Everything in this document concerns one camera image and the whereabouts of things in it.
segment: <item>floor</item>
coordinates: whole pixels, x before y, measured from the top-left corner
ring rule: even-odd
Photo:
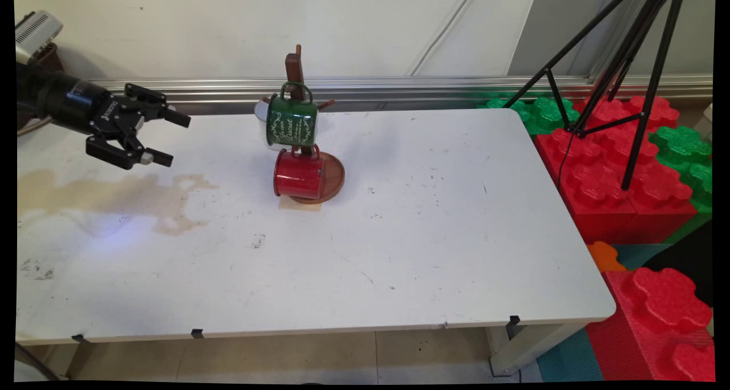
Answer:
[[[484,328],[80,346],[71,380],[197,383],[436,384],[542,382],[533,362],[491,375]]]

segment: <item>table top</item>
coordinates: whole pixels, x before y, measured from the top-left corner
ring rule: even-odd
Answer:
[[[49,125],[18,139],[21,343],[594,322],[615,302],[517,113],[325,113],[346,169],[277,198],[254,115],[144,126],[125,171]]]

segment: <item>teal foam block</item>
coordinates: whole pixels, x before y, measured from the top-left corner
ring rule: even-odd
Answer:
[[[618,263],[627,269],[638,269],[644,266],[650,258],[670,247],[672,244],[659,243],[656,245],[613,245],[618,251]]]
[[[537,364],[545,383],[603,380],[584,328],[538,357]]]

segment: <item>black tripod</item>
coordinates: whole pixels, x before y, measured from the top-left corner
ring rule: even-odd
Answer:
[[[555,78],[553,77],[553,72],[551,71],[551,68],[553,68],[553,66],[555,66],[555,64],[558,63],[558,61],[561,60],[566,55],[566,53],[569,52],[569,50],[573,49],[573,47],[578,42],[580,42],[581,39],[583,39],[587,35],[587,33],[595,28],[595,26],[600,23],[600,21],[608,16],[608,14],[610,14],[611,11],[613,11],[613,9],[616,8],[619,3],[621,3],[621,1],[623,0],[611,1],[611,3],[609,3],[609,5],[607,5],[602,11],[600,11],[600,13],[595,16],[595,18],[592,19],[585,28],[581,29],[581,32],[579,32],[575,37],[573,37],[573,39],[570,40],[570,42],[568,42],[568,45],[561,49],[555,55],[555,57],[550,59],[535,76],[532,76],[531,80],[529,80],[525,84],[525,86],[523,86],[518,91],[518,93],[514,94],[514,96],[509,99],[509,101],[507,101],[503,107],[511,107],[512,104],[514,104],[514,102],[517,101],[522,95],[524,95],[524,93],[526,93],[528,89],[530,89],[537,81],[539,81],[540,78],[547,75],[548,81],[550,83],[550,89],[552,89],[553,91],[553,96],[555,96],[555,100],[558,103],[558,109],[560,110],[561,117],[563,118],[563,126],[566,131],[573,133],[573,135],[578,135],[578,137],[584,138],[586,137],[586,135],[589,135],[589,133],[601,131],[606,128],[616,127],[616,125],[621,125],[622,123],[627,123],[631,122],[632,120],[638,119],[639,127],[636,129],[634,143],[631,146],[631,154],[628,157],[628,164],[626,165],[626,171],[623,174],[623,181],[621,182],[621,188],[623,190],[628,190],[628,186],[631,183],[631,176],[634,174],[634,167],[636,167],[636,159],[639,156],[639,148],[641,147],[641,143],[644,138],[644,132],[646,131],[646,125],[649,122],[651,108],[654,104],[656,89],[657,87],[659,87],[659,78],[662,76],[664,61],[667,60],[667,52],[668,49],[670,49],[670,41],[672,41],[672,34],[675,31],[677,18],[680,14],[682,0],[672,0],[672,6],[670,7],[670,13],[668,13],[667,23],[664,25],[664,34],[662,34],[662,41],[660,41],[659,43],[659,51],[656,53],[654,69],[651,71],[651,78],[649,79],[649,87],[646,91],[644,107],[642,108],[641,112],[637,113],[636,115],[631,115],[621,118],[619,120],[614,120],[613,122],[600,125],[600,127],[585,129],[586,122],[591,116],[591,113],[594,111],[595,105],[599,103],[600,99],[602,98],[602,96],[604,96],[606,91],[609,91],[607,101],[612,101],[613,98],[616,96],[618,88],[620,88],[621,83],[623,82],[623,78],[625,78],[626,74],[628,73],[628,68],[631,66],[631,62],[634,60],[634,57],[636,57],[636,53],[639,52],[639,48],[641,48],[641,44],[642,42],[644,42],[644,38],[649,32],[652,23],[654,23],[654,19],[659,13],[659,10],[662,8],[662,6],[664,6],[664,3],[667,2],[667,0],[646,0],[644,6],[642,6],[641,8],[641,11],[639,11],[639,14],[636,16],[634,24],[631,25],[631,28],[626,34],[626,37],[624,37],[623,42],[621,42],[621,45],[618,47],[618,51],[615,53],[614,57],[611,59],[609,65],[607,66],[604,75],[599,78],[598,83],[595,85],[595,89],[591,94],[591,98],[586,104],[586,109],[581,112],[581,116],[578,118],[578,120],[576,120],[573,125],[571,125],[568,121],[568,116],[565,112],[565,108],[563,107],[560,93],[558,92],[558,86],[557,84],[555,84]]]

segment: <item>red mug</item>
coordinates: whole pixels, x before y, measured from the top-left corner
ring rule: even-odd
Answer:
[[[282,149],[274,166],[274,193],[279,197],[310,198],[318,200],[324,193],[324,156],[314,145],[316,154],[307,155]]]

